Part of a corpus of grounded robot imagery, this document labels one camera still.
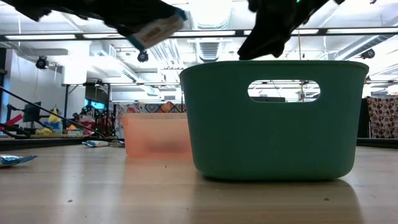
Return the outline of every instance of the fluorescent light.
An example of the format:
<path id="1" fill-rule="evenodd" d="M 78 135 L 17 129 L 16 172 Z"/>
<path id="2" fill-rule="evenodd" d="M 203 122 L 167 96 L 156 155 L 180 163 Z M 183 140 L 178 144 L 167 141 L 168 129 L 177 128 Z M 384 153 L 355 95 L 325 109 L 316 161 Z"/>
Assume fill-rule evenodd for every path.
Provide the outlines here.
<path id="1" fill-rule="evenodd" d="M 318 29 L 300 29 L 300 34 L 316 34 L 318 33 Z M 251 34 L 251 30 L 245 30 L 243 31 L 244 35 L 250 35 Z M 293 30 L 292 34 L 294 35 L 298 35 L 299 34 L 299 30 Z"/>
<path id="2" fill-rule="evenodd" d="M 316 34 L 318 32 L 318 29 L 295 29 L 293 30 L 292 34 Z"/>
<path id="3" fill-rule="evenodd" d="M 149 83 L 111 83 L 111 86 L 151 86 L 151 85 L 181 85 L 178 82 L 149 82 Z"/>
<path id="4" fill-rule="evenodd" d="M 232 42 L 231 39 L 193 39 L 193 40 L 187 40 L 187 43 L 189 44 L 198 44 L 198 43 L 230 43 Z"/>
<path id="5" fill-rule="evenodd" d="M 48 35 L 7 35 L 8 40 L 72 40 L 76 39 L 73 34 L 48 34 Z"/>
<path id="6" fill-rule="evenodd" d="M 63 86 L 64 86 L 64 85 L 69 85 L 69 86 L 83 86 L 83 84 L 69 84 L 69 83 L 63 83 L 62 85 L 63 85 Z"/>
<path id="7" fill-rule="evenodd" d="M 83 34 L 86 39 L 107 39 L 107 38 L 125 38 L 120 34 Z"/>
<path id="8" fill-rule="evenodd" d="M 233 30 L 196 30 L 196 31 L 183 31 L 175 32 L 172 37 L 203 37 L 203 36 L 234 36 Z"/>
<path id="9" fill-rule="evenodd" d="M 395 33 L 398 27 L 380 28 L 357 28 L 357 29 L 329 29 L 328 34 L 373 34 L 373 33 Z"/>
<path id="10" fill-rule="evenodd" d="M 366 83 L 397 83 L 398 80 L 368 80 Z"/>
<path id="11" fill-rule="evenodd" d="M 113 103 L 129 103 L 129 102 L 135 102 L 135 100 L 111 100 L 111 102 L 113 102 Z"/>
<path id="12" fill-rule="evenodd" d="M 77 16 L 75 16 L 75 15 L 69 15 L 69 18 L 75 23 L 75 24 L 77 24 L 78 26 L 85 26 L 85 25 L 87 25 L 88 23 L 89 23 L 89 21 L 88 20 L 85 20 L 85 19 L 82 19 L 82 18 L 80 18 L 80 17 L 77 17 Z"/>

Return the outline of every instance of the yellow object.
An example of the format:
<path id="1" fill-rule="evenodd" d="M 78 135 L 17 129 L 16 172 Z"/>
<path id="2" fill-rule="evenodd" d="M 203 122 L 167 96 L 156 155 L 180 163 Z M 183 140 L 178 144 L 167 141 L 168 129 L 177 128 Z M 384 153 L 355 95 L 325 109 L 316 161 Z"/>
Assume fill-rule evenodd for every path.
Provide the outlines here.
<path id="1" fill-rule="evenodd" d="M 57 113 L 57 108 L 54 108 L 54 109 L 52 110 L 52 112 L 55 113 L 55 114 L 58 114 L 58 113 Z M 59 119 L 58 117 L 56 117 L 54 114 L 50 114 L 50 116 L 49 116 L 49 123 L 55 124 L 55 123 L 58 123 L 58 122 L 61 122 L 61 119 Z"/>
<path id="2" fill-rule="evenodd" d="M 52 134 L 52 131 L 49 128 L 43 128 L 41 130 L 36 130 L 36 134 Z"/>

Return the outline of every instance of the cable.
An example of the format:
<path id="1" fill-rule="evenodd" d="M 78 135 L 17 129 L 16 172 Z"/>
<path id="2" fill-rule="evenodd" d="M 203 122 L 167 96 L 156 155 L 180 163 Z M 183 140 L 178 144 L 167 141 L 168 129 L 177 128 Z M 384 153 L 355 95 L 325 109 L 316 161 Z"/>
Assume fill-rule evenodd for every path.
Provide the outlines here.
<path id="1" fill-rule="evenodd" d="M 14 47 L 16 47 L 16 48 L 18 49 L 18 51 L 19 51 L 20 53 L 22 53 L 23 55 L 25 55 L 26 57 L 30 58 L 31 60 L 36 61 L 36 59 L 34 59 L 34 58 L 32 58 L 31 56 L 25 54 L 25 53 L 21 50 L 21 48 L 18 47 L 16 44 L 13 44 L 12 42 L 8 42 L 8 44 L 11 44 L 11 45 L 13 45 Z M 30 52 L 32 52 L 33 55 L 35 54 L 35 53 L 33 52 L 33 50 L 32 50 L 30 47 L 28 47 L 28 46 L 25 46 L 25 47 L 26 47 L 27 49 L 29 49 Z"/>
<path id="2" fill-rule="evenodd" d="M 278 88 L 277 88 L 276 85 L 275 85 L 275 82 L 274 82 L 273 80 L 271 80 L 271 82 L 272 82 L 272 84 L 274 84 L 274 87 L 275 87 L 275 89 L 276 89 L 276 92 L 278 92 L 279 97 L 282 97 L 282 96 L 280 95 L 280 93 L 279 93 Z"/>
<path id="3" fill-rule="evenodd" d="M 19 55 L 17 54 L 18 77 L 21 79 L 21 69 L 19 68 Z"/>
<path id="4" fill-rule="evenodd" d="M 38 84 L 38 82 L 39 82 L 39 69 L 38 68 L 36 68 L 36 85 L 35 85 L 35 95 L 34 95 L 34 98 L 35 99 L 37 99 L 37 93 L 36 93 L 36 91 L 37 91 L 37 84 Z"/>
<path id="5" fill-rule="evenodd" d="M 58 63 L 55 64 L 54 85 L 55 85 L 55 81 L 57 80 L 57 68 L 58 68 Z"/>
<path id="6" fill-rule="evenodd" d="M 98 135 L 99 135 L 100 137 L 102 137 L 102 138 L 106 138 L 105 135 L 103 135 L 103 134 L 101 134 L 101 133 L 95 131 L 94 129 L 87 128 L 87 127 L 85 127 L 85 126 L 83 126 L 83 125 L 81 125 L 81 124 L 79 124 L 79 123 L 77 123 L 77 122 L 74 122 L 74 121 L 69 120 L 68 118 L 64 118 L 63 116 L 60 116 L 60 115 L 58 115 L 58 114 L 56 114 L 56 113 L 53 113 L 53 112 L 51 112 L 51 111 L 49 111 L 49 110 L 47 110 L 47 109 L 45 109 L 45 108 L 43 108 L 43 107 L 41 107 L 41 106 L 35 104 L 35 103 L 32 103 L 32 102 L 30 102 L 30 101 L 27 101 L 27 100 L 23 99 L 22 97 L 17 96 L 17 95 L 15 95 L 15 94 L 11 93 L 10 91 L 6 90 L 6 89 L 5 89 L 4 87 L 2 87 L 2 86 L 0 86 L 0 90 L 6 92 L 6 93 L 8 93 L 8 94 L 10 94 L 11 96 L 17 98 L 18 100 L 21 100 L 21 101 L 23 101 L 23 102 L 25 102 L 25 103 L 27 103 L 27 104 L 29 104 L 29 105 L 35 106 L 35 107 L 37 107 L 37 108 L 40 108 L 41 110 L 43 110 L 43 111 L 45 111 L 45 112 L 47 112 L 47 113 L 49 113 L 49 114 L 52 114 L 52 115 L 54 115 L 54 116 L 56 116 L 56 117 L 58 117 L 58 118 L 61 118 L 61 119 L 65 120 L 65 121 L 68 121 L 69 123 L 74 124 L 75 126 L 78 126 L 78 127 L 80 127 L 80 128 L 83 128 L 83 129 L 87 129 L 87 130 L 89 130 L 89 131 L 92 131 L 92 132 L 98 134 Z"/>
<path id="7" fill-rule="evenodd" d="M 301 38 L 300 38 L 300 29 L 297 29 L 297 30 L 298 30 L 298 54 L 299 54 L 300 60 L 301 60 Z M 300 98 L 301 98 L 302 102 L 304 102 L 304 98 L 305 98 L 303 85 L 304 85 L 304 82 L 303 82 L 303 80 L 301 80 L 301 95 L 300 95 Z"/>

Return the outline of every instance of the colorful patterned fabric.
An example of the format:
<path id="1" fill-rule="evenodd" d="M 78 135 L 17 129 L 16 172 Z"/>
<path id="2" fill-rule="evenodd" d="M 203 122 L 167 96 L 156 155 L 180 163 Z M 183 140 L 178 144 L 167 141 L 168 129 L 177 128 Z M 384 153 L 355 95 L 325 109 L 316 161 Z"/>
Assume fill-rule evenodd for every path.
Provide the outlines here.
<path id="1" fill-rule="evenodd" d="M 124 113 L 185 113 L 185 104 L 172 103 L 131 103 L 116 105 L 115 132 L 117 138 L 124 138 L 122 114 Z"/>
<path id="2" fill-rule="evenodd" d="M 367 97 L 372 138 L 398 138 L 398 98 Z"/>

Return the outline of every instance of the black pole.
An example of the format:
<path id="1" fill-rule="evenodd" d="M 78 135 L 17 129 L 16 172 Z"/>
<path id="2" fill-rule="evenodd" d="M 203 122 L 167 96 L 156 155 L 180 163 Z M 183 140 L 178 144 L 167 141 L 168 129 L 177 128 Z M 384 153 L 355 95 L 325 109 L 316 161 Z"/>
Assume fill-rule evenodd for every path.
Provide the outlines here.
<path id="1" fill-rule="evenodd" d="M 67 117 L 67 112 L 68 112 L 68 97 L 69 97 L 69 85 L 66 85 L 65 87 L 65 106 L 63 107 L 63 115 Z M 62 121 L 62 126 L 63 128 L 67 127 L 67 122 L 64 120 Z"/>
<path id="2" fill-rule="evenodd" d="M 108 83 L 108 97 L 106 99 L 105 136 L 108 136 L 109 101 L 111 100 L 111 84 Z"/>
<path id="3" fill-rule="evenodd" d="M 7 58 L 7 49 L 0 48 L 0 86 L 4 86 L 4 76 L 7 74 L 6 72 L 6 58 Z M 2 91 L 0 91 L 0 118 L 1 118 L 1 105 L 2 105 Z"/>
<path id="4" fill-rule="evenodd" d="M 183 95 L 184 95 L 184 90 L 183 90 L 183 88 L 182 88 L 182 83 L 180 84 L 181 85 L 181 113 L 184 113 L 184 97 L 183 97 Z"/>
<path id="5" fill-rule="evenodd" d="M 23 99 L 22 97 L 17 96 L 17 95 L 15 95 L 15 94 L 11 93 L 10 91 L 6 90 L 6 89 L 3 88 L 2 86 L 0 86 L 0 91 L 4 91 L 4 92 L 10 94 L 11 96 L 17 98 L 18 100 L 21 100 L 21 101 L 23 101 L 23 102 L 25 102 L 25 103 L 27 103 L 27 104 L 29 104 L 29 105 L 35 106 L 35 107 L 37 107 L 37 108 L 40 108 L 41 110 L 43 110 L 43 111 L 45 111 L 45 112 L 47 112 L 47 113 L 49 113 L 49 114 L 52 114 L 52 115 L 54 115 L 54 116 L 56 116 L 56 117 L 58 117 L 58 118 L 61 118 L 62 120 L 66 120 L 66 121 L 68 121 L 69 123 L 74 124 L 74 125 L 77 126 L 77 127 L 80 127 L 80 128 L 83 128 L 83 129 L 87 129 L 87 130 L 89 130 L 89 131 L 92 131 L 92 132 L 94 132 L 94 133 L 99 134 L 99 136 L 101 136 L 102 138 L 105 138 L 105 136 L 104 136 L 103 134 L 101 134 L 101 133 L 99 133 L 99 132 L 97 132 L 97 131 L 95 131 L 95 130 L 93 130 L 93 129 L 91 129 L 91 128 L 87 128 L 87 127 L 85 127 L 85 126 L 83 126 L 83 125 L 81 125 L 81 124 L 79 124 L 79 123 L 76 123 L 76 122 L 74 122 L 74 121 L 71 121 L 71 120 L 69 120 L 68 118 L 64 118 L 63 116 L 60 116 L 60 115 L 58 115 L 57 113 L 53 113 L 53 112 L 51 112 L 51 111 L 49 111 L 49 110 L 47 110 L 47 109 L 45 109 L 45 108 L 43 108 L 43 107 L 41 107 L 41 106 L 35 104 L 35 103 L 32 103 L 32 102 L 30 102 L 30 101 L 27 101 L 27 100 Z"/>
<path id="6" fill-rule="evenodd" d="M 6 122 L 11 120 L 11 112 L 12 112 L 11 107 L 9 105 L 7 105 L 7 119 L 6 119 Z"/>
<path id="7" fill-rule="evenodd" d="M 114 131 L 114 135 L 116 136 L 116 128 L 114 127 L 115 123 L 116 123 L 116 104 L 113 103 L 112 130 Z"/>

